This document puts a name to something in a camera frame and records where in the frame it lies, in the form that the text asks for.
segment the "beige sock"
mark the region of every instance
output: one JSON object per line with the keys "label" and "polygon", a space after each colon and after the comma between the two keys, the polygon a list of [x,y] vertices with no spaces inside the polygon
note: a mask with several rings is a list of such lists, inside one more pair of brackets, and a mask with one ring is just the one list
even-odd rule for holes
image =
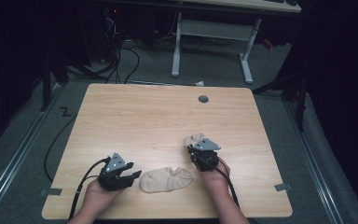
{"label": "beige sock", "polygon": [[188,147],[190,145],[194,145],[194,144],[198,143],[200,140],[202,140],[204,137],[205,136],[203,133],[193,134],[193,135],[185,138],[184,144],[186,147]]}
{"label": "beige sock", "polygon": [[193,176],[181,167],[176,170],[172,167],[164,167],[144,173],[140,180],[144,192],[154,193],[185,188],[191,183]]}

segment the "tape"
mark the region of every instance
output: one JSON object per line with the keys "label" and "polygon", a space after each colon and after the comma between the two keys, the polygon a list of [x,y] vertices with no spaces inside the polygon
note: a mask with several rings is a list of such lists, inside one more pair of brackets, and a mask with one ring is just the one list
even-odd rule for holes
{"label": "tape", "polygon": [[40,196],[46,195],[61,195],[62,189],[42,189]]}
{"label": "tape", "polygon": [[285,183],[280,184],[280,185],[275,185],[274,187],[275,187],[275,189],[276,189],[277,191],[281,191],[281,190],[289,191],[289,190],[292,189],[292,185],[291,185],[291,184],[285,184]]}

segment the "cord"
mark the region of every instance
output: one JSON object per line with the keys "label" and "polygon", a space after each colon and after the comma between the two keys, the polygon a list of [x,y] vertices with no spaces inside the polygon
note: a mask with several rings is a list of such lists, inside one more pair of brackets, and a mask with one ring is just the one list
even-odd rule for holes
{"label": "cord", "polygon": [[52,183],[53,182],[53,178],[50,176],[50,174],[48,173],[48,155],[50,154],[51,149],[53,148],[54,144],[57,142],[57,139],[60,137],[60,135],[63,133],[63,131],[66,129],[66,127],[68,127],[68,125],[70,123],[72,123],[72,121],[75,120],[75,118],[77,117],[77,114],[74,115],[73,118],[71,118],[66,124],[65,126],[63,126],[63,128],[60,130],[60,132],[55,136],[53,142],[51,143],[51,145],[48,147],[48,152],[45,155],[45,161],[43,162],[43,168],[45,169],[45,174],[46,177],[48,178],[48,180]]}
{"label": "cord", "polygon": [[160,39],[155,39],[155,42],[158,42],[159,40],[169,39],[169,38],[172,38],[172,37],[176,36],[176,35],[171,35],[171,36],[169,36],[169,35],[170,35],[170,34],[172,33],[172,31],[173,31],[173,27],[175,27],[175,22],[176,22],[177,17],[178,17],[178,13],[176,12],[176,13],[175,13],[175,17],[173,18],[171,30],[170,30],[164,37],[162,37],[162,38],[160,38]]}
{"label": "cord", "polygon": [[115,83],[117,84],[120,84],[121,83],[121,80],[120,80],[120,75],[118,74],[118,65],[121,61],[121,47],[118,49],[118,61],[117,61],[117,68],[116,68],[116,78],[115,78]]}
{"label": "cord", "polygon": [[102,162],[108,163],[110,160],[111,160],[111,158],[108,157],[108,158],[106,158],[106,159],[102,159],[102,160],[100,160],[100,161],[97,161],[97,162],[95,162],[95,163],[89,168],[89,170],[86,172],[86,174],[84,175],[83,179],[80,181],[79,186],[77,187],[74,200],[72,201],[71,214],[69,215],[68,220],[71,220],[71,219],[74,217],[74,215],[75,215],[77,200],[78,200],[78,198],[79,198],[79,195],[80,195],[81,190],[83,189],[83,183],[84,183],[88,178],[91,177],[91,176],[88,176],[88,175],[90,174],[90,172],[92,171],[92,169],[94,169],[94,167],[97,166],[98,164],[100,164],[100,163],[102,163]]}
{"label": "cord", "polygon": [[139,65],[139,62],[141,61],[140,58],[139,58],[139,55],[133,51],[132,49],[126,49],[126,50],[129,50],[131,51],[132,53],[135,54],[135,56],[138,58],[138,62],[136,63],[135,67],[132,69],[132,71],[127,75],[126,79],[124,80],[124,84],[127,84],[127,81],[129,80],[130,76],[132,75],[133,72],[135,72],[135,70],[138,68],[138,65]]}
{"label": "cord", "polygon": [[115,68],[112,70],[112,72],[107,76],[106,80],[104,83],[108,83],[109,82],[109,79],[110,77],[115,73],[115,71],[118,70],[118,64],[120,62],[120,55],[118,54],[118,56],[115,55],[115,60],[117,62],[117,65],[115,66]]}
{"label": "cord", "polygon": [[232,199],[234,200],[234,203],[240,207],[240,204],[238,203],[238,198],[237,198],[237,194],[235,193],[235,189],[234,189],[234,186],[232,185],[231,183],[231,180],[229,179],[229,176],[227,176],[225,173],[223,173],[219,168],[217,167],[214,167],[212,166],[210,163],[208,163],[207,161],[203,160],[201,157],[197,157],[196,160],[199,160],[199,161],[202,161],[204,164],[210,166],[211,168],[214,168],[215,171],[219,172],[225,179],[226,181],[228,182],[228,186],[231,190],[231,196],[232,196]]}

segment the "black hole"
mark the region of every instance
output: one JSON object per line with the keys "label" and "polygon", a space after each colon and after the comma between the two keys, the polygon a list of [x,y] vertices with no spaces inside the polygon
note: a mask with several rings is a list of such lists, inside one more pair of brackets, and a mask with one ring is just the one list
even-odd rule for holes
{"label": "black hole", "polygon": [[201,103],[208,103],[209,98],[208,98],[208,96],[206,96],[206,95],[201,95],[201,96],[199,96],[199,101],[200,101]]}

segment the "cable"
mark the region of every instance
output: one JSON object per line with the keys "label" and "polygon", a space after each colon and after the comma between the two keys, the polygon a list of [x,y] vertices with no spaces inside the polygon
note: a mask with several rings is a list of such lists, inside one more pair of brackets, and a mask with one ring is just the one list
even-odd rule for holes
{"label": "cable", "polygon": [[225,163],[224,163],[222,160],[220,160],[220,158],[219,158],[219,161],[222,162],[223,166],[224,166],[225,169],[226,169],[227,176],[229,177],[229,171],[228,171],[228,168],[226,167]]}
{"label": "cable", "polygon": [[206,165],[210,166],[211,168],[214,168],[215,171],[219,172],[225,179],[226,181],[228,182],[228,186],[231,190],[231,196],[232,196],[232,199],[234,200],[234,203],[240,207],[240,204],[238,203],[238,198],[237,198],[237,194],[235,193],[235,189],[234,189],[234,186],[232,185],[231,183],[231,180],[229,179],[229,177],[223,173],[223,171],[219,170],[219,168],[217,167],[214,167],[212,166],[210,163],[208,163],[207,161],[203,160],[201,157],[197,157],[196,160],[199,160],[199,161],[202,161],[203,163],[205,163]]}
{"label": "cable", "polygon": [[116,60],[117,64],[116,64],[115,68],[112,70],[112,72],[107,76],[107,78],[106,78],[104,83],[108,83],[110,77],[115,73],[115,71],[117,71],[118,64],[119,64],[119,61],[120,61],[120,55],[116,56],[116,54],[115,54],[115,60]]}
{"label": "cable", "polygon": [[89,170],[86,172],[86,174],[84,175],[83,179],[80,181],[80,184],[79,186],[77,187],[77,190],[76,190],[76,194],[75,194],[75,197],[74,197],[74,200],[72,201],[72,208],[71,208],[71,214],[69,215],[69,218],[68,220],[71,220],[74,215],[75,215],[75,210],[76,210],[76,205],[77,205],[77,200],[79,198],[79,195],[80,195],[80,192],[83,188],[83,183],[88,179],[88,175],[90,174],[90,172],[92,171],[92,169],[94,169],[95,166],[97,166],[98,164],[102,163],[102,162],[109,162],[110,161],[110,158],[106,158],[106,159],[102,159],[100,161],[97,161],[95,162],[90,168]]}
{"label": "cable", "polygon": [[135,70],[138,68],[139,62],[141,61],[139,58],[139,55],[133,51],[132,49],[126,49],[131,51],[132,53],[134,53],[136,55],[136,57],[138,58],[138,62],[136,63],[135,67],[132,69],[132,71],[127,75],[126,79],[124,80],[124,84],[127,84],[127,81],[129,80],[130,76],[132,75],[133,72],[135,72]]}
{"label": "cable", "polygon": [[196,38],[196,37],[193,37],[193,38],[191,38],[190,36],[186,36],[186,38],[184,38],[184,40],[187,40],[188,42],[190,42],[190,43],[196,43],[198,40],[200,41],[200,44],[198,45],[198,46],[196,46],[195,48],[186,48],[185,46],[184,46],[184,43],[181,43],[181,48],[182,49],[186,49],[186,50],[196,50],[196,49],[199,49],[199,48],[201,48],[203,45],[204,45],[204,43],[205,43],[205,38],[204,37],[201,37],[201,38]]}
{"label": "cable", "polygon": [[155,42],[158,42],[159,40],[169,39],[169,38],[172,38],[172,37],[176,36],[176,35],[171,35],[171,36],[169,36],[169,35],[170,35],[170,34],[172,33],[172,31],[173,31],[173,27],[175,27],[175,22],[176,22],[177,17],[178,17],[178,13],[176,12],[176,13],[175,13],[175,17],[173,18],[171,30],[170,30],[164,37],[162,37],[162,38],[160,38],[160,39],[155,39]]}
{"label": "cable", "polygon": [[225,43],[219,43],[219,42],[213,41],[212,38],[206,38],[205,42],[208,43],[208,44],[213,44],[213,45],[218,45],[218,46],[227,46],[227,45],[236,44],[236,43],[238,43],[238,42],[240,42],[240,41],[239,41],[239,40],[235,40],[235,39],[230,39],[230,40],[228,40],[228,41],[225,42]]}
{"label": "cable", "polygon": [[120,80],[120,75],[118,74],[118,65],[121,61],[121,47],[118,49],[118,61],[117,61],[117,68],[116,68],[116,78],[115,78],[115,83],[120,84],[121,80]]}
{"label": "cable", "polygon": [[73,118],[71,118],[66,124],[65,126],[63,126],[63,128],[60,130],[60,132],[55,136],[53,142],[51,143],[51,145],[48,147],[48,152],[46,153],[45,156],[45,161],[43,162],[43,168],[45,169],[45,174],[46,177],[48,178],[48,180],[52,183],[53,182],[53,178],[50,176],[50,174],[48,173],[48,154],[50,154],[51,149],[53,148],[55,142],[57,141],[57,139],[60,137],[60,135],[62,134],[62,132],[66,129],[66,127],[68,127],[68,125],[70,123],[72,123],[72,121],[75,120],[75,118],[77,117],[77,114],[74,115]]}

